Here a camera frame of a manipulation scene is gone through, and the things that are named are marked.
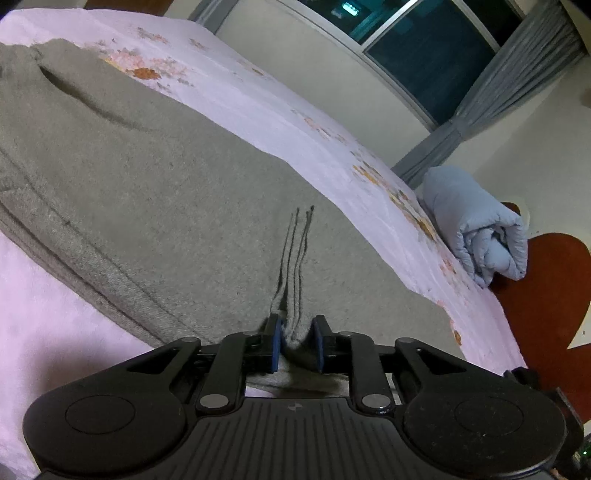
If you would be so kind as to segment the brown wooden door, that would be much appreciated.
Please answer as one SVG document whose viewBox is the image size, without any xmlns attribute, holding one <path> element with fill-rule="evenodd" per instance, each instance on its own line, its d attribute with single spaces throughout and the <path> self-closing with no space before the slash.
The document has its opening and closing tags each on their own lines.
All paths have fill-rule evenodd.
<svg viewBox="0 0 591 480">
<path fill-rule="evenodd" d="M 163 16 L 172 0 L 87 0 L 87 10 L 107 9 Z"/>
</svg>

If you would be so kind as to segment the pink floral bed sheet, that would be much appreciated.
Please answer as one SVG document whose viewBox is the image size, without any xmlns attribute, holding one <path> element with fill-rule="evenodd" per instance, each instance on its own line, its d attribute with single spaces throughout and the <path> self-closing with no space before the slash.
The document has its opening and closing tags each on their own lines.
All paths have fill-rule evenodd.
<svg viewBox="0 0 591 480">
<path fill-rule="evenodd" d="M 204 27 L 140 13 L 24 9 L 1 23 L 6 45 L 64 39 L 211 118 L 290 164 L 346 214 L 410 290 L 450 318 L 466 358 L 495 373 L 524 362 L 501 305 L 439 238 L 416 195 L 349 131 L 250 63 Z M 44 391 L 142 353 L 124 332 L 31 259 L 1 240 L 1 475 L 37 467 L 22 420 Z"/>
</svg>

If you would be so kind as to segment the grey pants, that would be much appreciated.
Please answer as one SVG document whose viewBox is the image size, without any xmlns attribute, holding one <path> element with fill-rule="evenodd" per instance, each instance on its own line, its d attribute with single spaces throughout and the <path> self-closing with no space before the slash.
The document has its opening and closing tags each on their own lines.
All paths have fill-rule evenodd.
<svg viewBox="0 0 591 480">
<path fill-rule="evenodd" d="M 1 49 L 1 230 L 153 346 L 277 315 L 280 369 L 249 378 L 276 394 L 344 391 L 315 370 L 315 316 L 460 352 L 445 310 L 290 165 L 64 40 Z"/>
</svg>

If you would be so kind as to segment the right grey curtain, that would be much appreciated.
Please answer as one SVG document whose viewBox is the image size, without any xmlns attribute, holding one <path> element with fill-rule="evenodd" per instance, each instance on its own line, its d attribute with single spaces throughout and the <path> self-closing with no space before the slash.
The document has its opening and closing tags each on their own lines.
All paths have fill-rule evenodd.
<svg viewBox="0 0 591 480">
<path fill-rule="evenodd" d="M 442 165 L 465 141 L 494 125 L 554 82 L 585 52 L 560 1 L 539 1 L 477 78 L 452 117 L 394 167 L 408 186 Z"/>
</svg>

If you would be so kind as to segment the grey curtain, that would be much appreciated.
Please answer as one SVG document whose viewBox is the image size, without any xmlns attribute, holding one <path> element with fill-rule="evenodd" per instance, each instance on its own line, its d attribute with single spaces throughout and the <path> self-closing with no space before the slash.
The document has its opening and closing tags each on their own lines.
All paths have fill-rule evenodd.
<svg viewBox="0 0 591 480">
<path fill-rule="evenodd" d="M 212 34 L 216 34 L 238 0 L 201 0 L 188 17 Z"/>
<path fill-rule="evenodd" d="M 465 141 L 494 125 L 554 82 L 585 52 L 560 1 L 539 1 L 477 78 L 452 117 L 394 167 L 408 186 L 442 165 Z"/>
</svg>

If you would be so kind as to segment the folded light blue quilt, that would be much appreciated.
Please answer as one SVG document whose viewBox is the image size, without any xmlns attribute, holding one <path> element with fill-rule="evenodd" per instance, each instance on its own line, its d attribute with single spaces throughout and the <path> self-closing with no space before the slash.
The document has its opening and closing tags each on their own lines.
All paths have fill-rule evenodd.
<svg viewBox="0 0 591 480">
<path fill-rule="evenodd" d="M 525 277 L 528 239 L 521 216 L 469 173 L 456 166 L 431 168 L 422 195 L 440 236 L 476 283 L 487 287 L 497 274 L 513 281 Z"/>
</svg>

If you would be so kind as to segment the window with white frame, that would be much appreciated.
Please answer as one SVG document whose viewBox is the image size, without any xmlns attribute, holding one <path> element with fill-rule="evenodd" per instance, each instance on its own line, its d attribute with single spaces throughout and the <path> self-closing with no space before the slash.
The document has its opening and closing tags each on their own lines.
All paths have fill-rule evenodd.
<svg viewBox="0 0 591 480">
<path fill-rule="evenodd" d="M 430 128 L 449 120 L 524 18 L 513 1 L 287 1 L 387 82 Z"/>
</svg>

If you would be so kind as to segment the red wooden headboard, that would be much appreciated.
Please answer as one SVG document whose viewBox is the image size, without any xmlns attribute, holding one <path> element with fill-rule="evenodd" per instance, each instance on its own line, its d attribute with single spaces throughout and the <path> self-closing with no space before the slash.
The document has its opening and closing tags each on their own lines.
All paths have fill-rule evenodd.
<svg viewBox="0 0 591 480">
<path fill-rule="evenodd" d="M 528 240 L 528 269 L 513 281 L 497 274 L 491 291 L 503 307 L 528 371 L 523 377 L 544 391 L 566 394 L 579 417 L 590 420 L 590 345 L 574 346 L 590 331 L 590 252 L 566 233 Z"/>
</svg>

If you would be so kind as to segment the left grey curtain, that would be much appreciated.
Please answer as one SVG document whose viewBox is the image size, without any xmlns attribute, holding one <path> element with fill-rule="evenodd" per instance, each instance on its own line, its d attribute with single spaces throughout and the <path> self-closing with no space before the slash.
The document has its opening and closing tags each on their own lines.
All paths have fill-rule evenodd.
<svg viewBox="0 0 591 480">
<path fill-rule="evenodd" d="M 201 0 L 188 17 L 212 34 L 216 34 L 238 0 Z"/>
</svg>

